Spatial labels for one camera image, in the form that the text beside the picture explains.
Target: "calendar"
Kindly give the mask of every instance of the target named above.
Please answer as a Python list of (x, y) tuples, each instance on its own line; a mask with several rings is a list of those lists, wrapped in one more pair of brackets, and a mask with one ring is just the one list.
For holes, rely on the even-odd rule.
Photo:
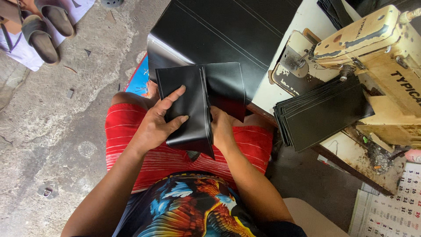
[(395, 196), (358, 190), (351, 237), (421, 237), (421, 164), (406, 163)]

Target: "worktable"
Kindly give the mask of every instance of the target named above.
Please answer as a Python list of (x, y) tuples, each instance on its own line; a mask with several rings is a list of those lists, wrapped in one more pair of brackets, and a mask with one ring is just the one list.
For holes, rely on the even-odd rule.
[[(303, 32), (305, 28), (308, 28), (322, 40), (336, 32), (335, 27), (316, 2), (317, 0), (303, 0), (282, 38), (270, 69), (275, 67), (293, 30)], [(360, 16), (345, 1), (342, 2), (353, 20), (358, 20)], [(268, 73), (266, 73), (252, 103), (248, 105), (248, 109), (262, 115), (277, 126), (273, 116), (273, 107), (277, 102), (291, 97), (278, 85), (270, 84)], [(405, 157), (397, 157), (394, 160), (394, 165), (386, 173), (379, 175), (370, 164), (367, 150), (345, 133), (338, 132), (312, 149), (383, 194), (394, 195), (397, 193), (397, 184), (402, 177), (406, 163)]]

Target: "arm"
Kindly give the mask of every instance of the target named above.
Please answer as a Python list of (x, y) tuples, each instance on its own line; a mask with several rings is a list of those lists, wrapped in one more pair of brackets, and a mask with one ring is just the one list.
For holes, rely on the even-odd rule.
[(145, 154), (163, 143), (188, 116), (165, 123), (163, 116), (186, 87), (158, 101), (145, 115), (137, 132), (111, 170), (86, 196), (64, 226), (62, 237), (111, 236), (123, 215)]
[(214, 145), (222, 152), (237, 185), (241, 199), (259, 223), (294, 223), (281, 195), (270, 181), (242, 154), (234, 140), (229, 115), (212, 106)]

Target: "hand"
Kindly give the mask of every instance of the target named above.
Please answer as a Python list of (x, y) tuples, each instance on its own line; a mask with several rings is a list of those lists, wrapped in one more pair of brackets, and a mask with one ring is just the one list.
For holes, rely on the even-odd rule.
[(215, 106), (210, 107), (210, 113), (212, 114), (212, 133), (213, 133), (213, 144), (224, 153), (230, 147), (237, 147), (232, 132), (232, 124), (230, 116), (218, 109)]
[(150, 108), (146, 113), (128, 147), (134, 148), (145, 154), (147, 151), (161, 145), (171, 133), (176, 131), (185, 121), (187, 121), (187, 119), (189, 119), (188, 116), (178, 116), (168, 123), (166, 123), (164, 119), (167, 109), (169, 109), (173, 102), (184, 94), (184, 92), (186, 92), (186, 87), (182, 85), (168, 97), (163, 100), (158, 100), (155, 106)]

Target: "fingernail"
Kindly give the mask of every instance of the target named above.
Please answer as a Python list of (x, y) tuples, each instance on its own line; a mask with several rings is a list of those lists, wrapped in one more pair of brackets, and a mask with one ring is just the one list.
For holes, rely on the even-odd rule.
[(186, 115), (183, 118), (181, 118), (181, 122), (184, 123), (185, 121), (187, 121), (187, 119), (189, 119), (189, 117)]

